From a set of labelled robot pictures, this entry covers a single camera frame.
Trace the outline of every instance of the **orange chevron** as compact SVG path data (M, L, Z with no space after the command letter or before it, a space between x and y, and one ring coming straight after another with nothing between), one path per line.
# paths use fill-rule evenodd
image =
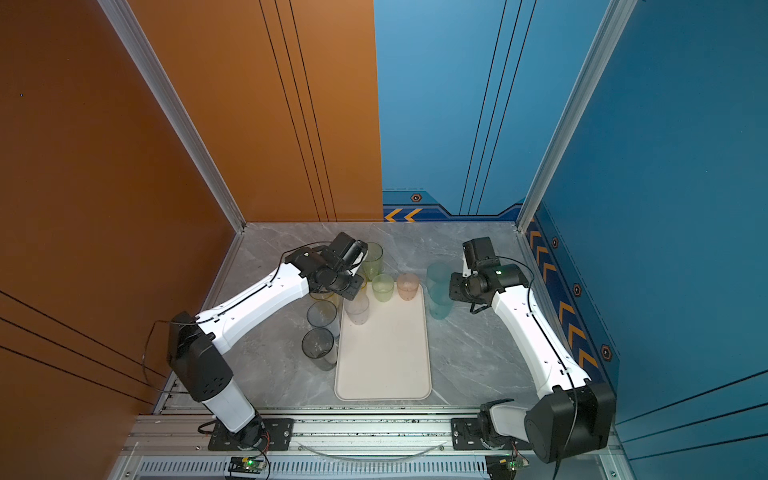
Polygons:
M531 232L531 250L533 250L533 237L540 237L541 232Z
M584 350L582 350L582 349L579 349L579 351L578 351L578 365L579 365L581 368L584 368L584 361L585 361L585 360L587 360L589 363L591 363L592 365L594 365L594 367L595 367L596 369L600 368L600 367L598 367L598 361L597 361L597 360L595 360L594 358L592 358L592 355L590 355L589 353L586 353L586 352L585 352Z
M583 339L587 339L586 335L584 335L584 332L582 332L580 329L576 328L573 323L568 325L568 345L573 346L574 345L574 333L576 335L579 335Z
M541 253L549 253L546 247L536 247L536 265L541 265Z
M409 222L415 222L416 220L413 220L413 216L416 215L418 212L420 212L422 210L424 210L424 209L417 208L416 210L414 210L410 214L406 215L406 220L409 221Z
M386 218L390 222L396 222L397 220L393 219L392 217L394 217L395 215L399 214L401 210L402 210L402 208L396 208L396 209L392 210L392 213L390 213L389 215L387 215L384 218Z
M563 324L563 310L567 310L573 313L574 315L576 315L576 312L574 312L574 309L572 306L568 305L565 302L560 302L560 324L561 325Z
M547 283L547 270L552 270L553 272L558 271L558 269L554 268L554 265L551 263L544 262L544 283Z

